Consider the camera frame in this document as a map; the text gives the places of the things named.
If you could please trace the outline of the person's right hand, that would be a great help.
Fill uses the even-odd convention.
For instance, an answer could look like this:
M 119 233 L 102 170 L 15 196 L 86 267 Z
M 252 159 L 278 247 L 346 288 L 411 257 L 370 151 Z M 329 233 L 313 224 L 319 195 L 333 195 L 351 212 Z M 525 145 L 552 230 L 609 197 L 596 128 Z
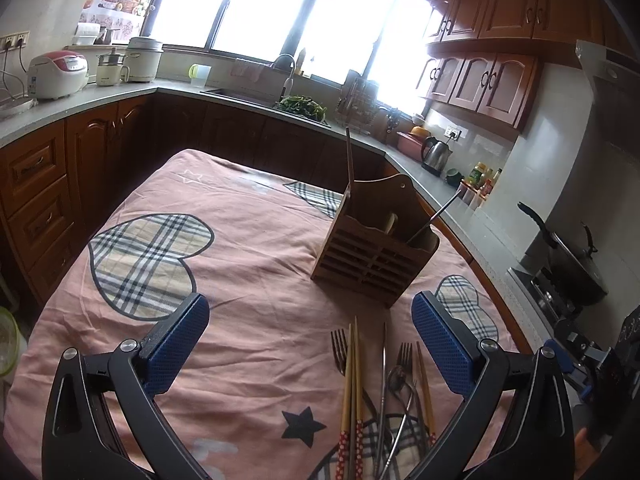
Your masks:
M 575 445 L 575 470 L 574 479 L 579 480 L 599 458 L 600 452 L 589 442 L 588 429 L 582 428 L 574 439 Z

